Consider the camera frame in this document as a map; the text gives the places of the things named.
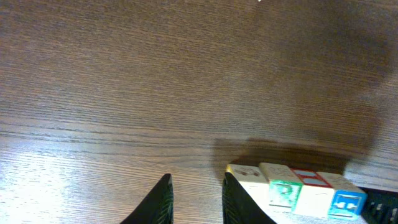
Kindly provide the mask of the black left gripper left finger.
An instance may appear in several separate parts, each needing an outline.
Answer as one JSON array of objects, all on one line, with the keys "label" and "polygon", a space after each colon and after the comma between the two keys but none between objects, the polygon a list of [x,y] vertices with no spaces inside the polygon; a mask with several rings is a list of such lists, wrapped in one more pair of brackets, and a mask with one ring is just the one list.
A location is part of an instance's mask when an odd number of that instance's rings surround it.
[{"label": "black left gripper left finger", "polygon": [[173,224],[172,175],[164,174],[141,203],[120,224]]}]

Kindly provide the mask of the wooden block green R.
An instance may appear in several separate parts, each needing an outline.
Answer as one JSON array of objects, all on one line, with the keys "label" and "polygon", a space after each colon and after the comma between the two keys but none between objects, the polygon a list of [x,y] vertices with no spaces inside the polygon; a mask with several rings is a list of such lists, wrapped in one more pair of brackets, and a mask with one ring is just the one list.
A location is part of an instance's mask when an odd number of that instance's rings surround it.
[{"label": "wooden block green R", "polygon": [[269,183],[268,205],[293,212],[302,189],[302,181],[292,170],[281,164],[259,163],[259,169]]}]

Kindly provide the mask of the wooden block blue top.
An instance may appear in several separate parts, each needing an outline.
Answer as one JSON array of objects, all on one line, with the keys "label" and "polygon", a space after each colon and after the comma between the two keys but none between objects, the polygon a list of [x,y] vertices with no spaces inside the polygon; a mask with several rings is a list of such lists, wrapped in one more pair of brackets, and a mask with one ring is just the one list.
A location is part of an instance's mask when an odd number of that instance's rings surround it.
[{"label": "wooden block blue top", "polygon": [[340,174],[317,172],[335,191],[328,218],[357,220],[367,199],[367,194]]}]

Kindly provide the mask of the wooden block green side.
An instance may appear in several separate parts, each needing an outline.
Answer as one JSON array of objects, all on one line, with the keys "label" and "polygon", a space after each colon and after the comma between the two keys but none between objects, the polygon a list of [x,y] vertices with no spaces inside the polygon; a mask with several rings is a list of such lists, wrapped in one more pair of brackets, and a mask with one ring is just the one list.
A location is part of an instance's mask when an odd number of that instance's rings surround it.
[{"label": "wooden block green side", "polygon": [[333,187],[314,171],[292,169],[292,172],[303,183],[294,213],[326,218],[335,194]]}]

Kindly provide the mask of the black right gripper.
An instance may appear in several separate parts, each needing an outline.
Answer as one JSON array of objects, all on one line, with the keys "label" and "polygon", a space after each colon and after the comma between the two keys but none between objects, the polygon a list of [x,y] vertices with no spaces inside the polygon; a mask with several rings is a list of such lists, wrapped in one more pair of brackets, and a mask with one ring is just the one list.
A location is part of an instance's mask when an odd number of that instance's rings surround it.
[{"label": "black right gripper", "polygon": [[397,224],[397,192],[361,187],[367,194],[361,217],[368,224]]}]

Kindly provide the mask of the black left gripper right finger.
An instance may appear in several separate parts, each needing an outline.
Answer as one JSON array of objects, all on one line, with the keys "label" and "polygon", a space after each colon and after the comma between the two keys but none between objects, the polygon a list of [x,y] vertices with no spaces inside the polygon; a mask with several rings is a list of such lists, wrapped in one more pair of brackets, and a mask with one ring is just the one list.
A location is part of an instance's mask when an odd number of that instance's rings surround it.
[{"label": "black left gripper right finger", "polygon": [[229,172],[224,173],[222,207],[224,224],[276,224]]}]

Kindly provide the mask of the wooden block letter J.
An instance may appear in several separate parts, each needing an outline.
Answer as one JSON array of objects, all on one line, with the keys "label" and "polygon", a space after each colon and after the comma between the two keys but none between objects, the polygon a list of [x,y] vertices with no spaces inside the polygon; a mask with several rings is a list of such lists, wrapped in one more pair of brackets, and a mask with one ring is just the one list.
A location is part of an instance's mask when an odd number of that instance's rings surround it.
[{"label": "wooden block letter J", "polygon": [[256,204],[264,210],[269,204],[269,182],[256,166],[228,164],[226,172],[231,173]]}]

